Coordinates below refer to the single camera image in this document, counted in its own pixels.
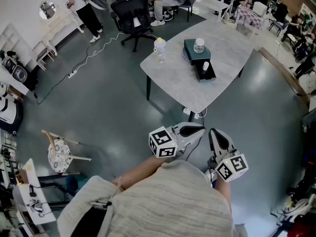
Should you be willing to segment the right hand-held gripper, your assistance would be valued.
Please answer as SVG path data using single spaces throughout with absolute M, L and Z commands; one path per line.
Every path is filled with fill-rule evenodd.
M 225 182 L 230 182 L 249 169 L 244 154 L 241 154 L 238 149 L 234 149 L 233 141 L 228 134 L 219 129 L 211 128 L 208 136 L 211 151 L 217 157 L 211 157 L 208 166 L 216 172 L 218 177 Z M 219 151 L 230 152 L 218 156 Z

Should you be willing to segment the black tray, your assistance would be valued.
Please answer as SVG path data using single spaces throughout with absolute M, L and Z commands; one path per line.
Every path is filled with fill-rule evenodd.
M 203 66 L 205 61 L 209 61 L 209 63 L 210 63 L 210 60 L 197 60 L 193 65 L 195 73 L 196 73 L 196 77 L 197 77 L 199 82 L 211 81 L 211 80 L 216 79 L 216 75 L 215 75 L 215 72 L 213 70 L 211 63 L 209 65 L 208 70 L 203 71 L 202 66 Z

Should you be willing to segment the person's left forearm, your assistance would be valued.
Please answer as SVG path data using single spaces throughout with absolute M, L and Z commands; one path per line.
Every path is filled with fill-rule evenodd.
M 155 156 L 151 156 L 140 165 L 115 178 L 112 184 L 117 187 L 120 186 L 119 189 L 121 191 L 127 190 L 136 183 L 153 175 L 164 162 L 172 162 L 179 157 L 180 155 L 171 158 L 156 158 Z

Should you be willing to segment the person's right forearm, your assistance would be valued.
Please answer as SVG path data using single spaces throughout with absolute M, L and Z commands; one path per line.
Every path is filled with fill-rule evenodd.
M 230 210 L 231 208 L 231 188 L 230 183 L 225 182 L 221 177 L 217 178 L 215 189 L 222 194 L 222 196 L 226 199 Z

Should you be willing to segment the dark teal box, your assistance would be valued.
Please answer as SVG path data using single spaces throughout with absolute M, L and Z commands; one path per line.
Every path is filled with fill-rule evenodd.
M 203 45 L 201 47 L 198 46 L 198 52 L 196 52 L 195 45 L 196 39 L 184 40 L 184 49 L 187 53 L 190 64 L 194 65 L 196 62 L 209 61 L 211 59 L 210 50 Z

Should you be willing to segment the person's grey shirt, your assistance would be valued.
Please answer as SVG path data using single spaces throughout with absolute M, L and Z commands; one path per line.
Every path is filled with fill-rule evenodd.
M 226 198 L 183 160 L 129 188 L 91 177 L 57 220 L 60 237 L 233 237 Z

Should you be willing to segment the clear glass jar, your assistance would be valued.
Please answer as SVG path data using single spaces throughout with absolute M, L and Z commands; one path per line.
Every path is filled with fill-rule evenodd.
M 203 53 L 204 51 L 204 40 L 202 38 L 195 39 L 194 43 L 194 52 L 195 53 Z

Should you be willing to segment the clear bottle with yellow lid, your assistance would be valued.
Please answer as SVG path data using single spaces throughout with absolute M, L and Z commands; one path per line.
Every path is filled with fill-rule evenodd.
M 166 41 L 164 39 L 157 38 L 154 41 L 154 53 L 156 54 L 159 63 L 165 62 L 165 57 L 166 57 L 165 47 L 166 47 Z

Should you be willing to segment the checkered tablecloth table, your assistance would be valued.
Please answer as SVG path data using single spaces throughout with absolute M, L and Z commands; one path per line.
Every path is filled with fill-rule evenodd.
M 262 26 L 265 22 L 264 17 L 256 14 L 246 6 L 239 5 L 236 10 L 236 23 L 242 18 L 244 19 L 244 23 L 247 22 L 258 30 L 262 30 Z

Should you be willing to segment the black office chair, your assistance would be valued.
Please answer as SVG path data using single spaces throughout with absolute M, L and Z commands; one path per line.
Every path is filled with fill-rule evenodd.
M 135 40 L 133 52 L 137 51 L 139 38 L 155 40 L 156 37 L 146 34 L 153 32 L 149 14 L 149 0 L 117 0 L 111 4 L 111 17 L 117 29 L 128 37 L 121 41 Z

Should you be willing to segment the wooden chair with floral cushion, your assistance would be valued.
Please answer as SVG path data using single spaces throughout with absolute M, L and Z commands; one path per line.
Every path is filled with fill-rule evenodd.
M 48 162 L 57 174 L 66 175 L 66 172 L 73 160 L 92 161 L 91 158 L 72 155 L 69 143 L 79 145 L 80 142 L 65 138 L 46 130 L 41 130 L 48 137 L 49 147 L 47 150 Z

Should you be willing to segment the white chair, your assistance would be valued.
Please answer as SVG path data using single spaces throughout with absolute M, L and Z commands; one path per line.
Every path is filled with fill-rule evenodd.
M 41 40 L 39 41 L 32 49 L 32 51 L 35 53 L 36 57 L 36 63 L 37 65 L 43 70 L 46 71 L 46 58 L 48 57 L 52 62 L 55 62 L 53 56 L 54 52 L 47 47 L 44 42 Z

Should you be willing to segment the white desk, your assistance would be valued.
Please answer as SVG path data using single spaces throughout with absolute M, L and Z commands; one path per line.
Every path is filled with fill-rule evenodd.
M 29 159 L 21 168 L 16 170 L 15 179 L 23 205 L 26 207 L 32 222 L 35 225 L 42 225 L 56 221 L 40 186 L 32 159 Z

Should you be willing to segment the white floor appliance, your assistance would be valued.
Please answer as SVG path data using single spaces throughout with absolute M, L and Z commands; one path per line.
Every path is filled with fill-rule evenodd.
M 23 119 L 23 105 L 0 97 L 0 129 L 16 136 Z

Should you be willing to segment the round mirror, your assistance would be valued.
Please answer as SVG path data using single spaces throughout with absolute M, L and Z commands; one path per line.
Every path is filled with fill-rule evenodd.
M 39 6 L 39 15 L 42 19 L 48 20 L 51 19 L 56 11 L 56 6 L 53 2 L 50 1 L 44 1 Z

